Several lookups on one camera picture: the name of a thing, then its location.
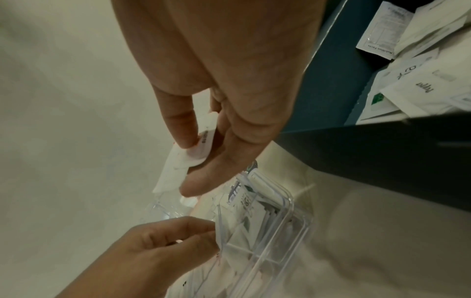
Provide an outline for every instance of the packet inside clear container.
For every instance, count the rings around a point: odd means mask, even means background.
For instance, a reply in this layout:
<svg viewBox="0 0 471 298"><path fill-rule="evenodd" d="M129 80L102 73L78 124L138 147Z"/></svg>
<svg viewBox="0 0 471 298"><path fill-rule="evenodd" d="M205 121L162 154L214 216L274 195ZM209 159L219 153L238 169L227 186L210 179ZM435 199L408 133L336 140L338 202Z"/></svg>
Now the packet inside clear container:
<svg viewBox="0 0 471 298"><path fill-rule="evenodd" d="M169 298L269 297L312 222L256 162L199 197L158 193L144 221L182 216L215 221L220 252L177 280Z"/></svg>

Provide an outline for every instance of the transparent plastic box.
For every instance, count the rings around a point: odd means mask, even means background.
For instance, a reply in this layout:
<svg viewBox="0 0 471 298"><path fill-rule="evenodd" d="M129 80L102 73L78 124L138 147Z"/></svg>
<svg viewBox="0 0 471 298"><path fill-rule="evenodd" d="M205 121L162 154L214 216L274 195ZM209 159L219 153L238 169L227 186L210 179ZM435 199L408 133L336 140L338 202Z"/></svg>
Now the transparent plastic box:
<svg viewBox="0 0 471 298"><path fill-rule="evenodd" d="M243 212L237 216L235 225L226 229L225 208L234 204L231 200L240 188L247 196L242 202ZM247 241L241 242L241 230L250 224L248 217L253 216L254 204L272 212L267 216L269 222L258 232L256 242L247 245ZM182 216L213 220L224 227L216 229L220 253L173 285L181 287L177 289L180 291L178 297L188 298L270 297L312 223L312 216L295 206L286 189L261 174L256 163L200 197L184 198L178 190L158 195L144 221ZM233 271L222 270L221 260L227 261ZM174 298L177 295L167 293L167 296Z"/></svg>

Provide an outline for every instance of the person's right hand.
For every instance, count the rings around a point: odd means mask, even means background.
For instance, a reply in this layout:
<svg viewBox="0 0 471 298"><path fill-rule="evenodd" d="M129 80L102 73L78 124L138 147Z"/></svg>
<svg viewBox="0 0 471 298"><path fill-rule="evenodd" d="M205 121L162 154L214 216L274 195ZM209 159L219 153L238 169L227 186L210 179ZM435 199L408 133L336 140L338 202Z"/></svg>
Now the person's right hand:
<svg viewBox="0 0 471 298"><path fill-rule="evenodd" d="M180 191L200 195L251 163L289 119L325 0L113 0L178 145L197 142L192 95L211 88L218 131Z"/></svg>

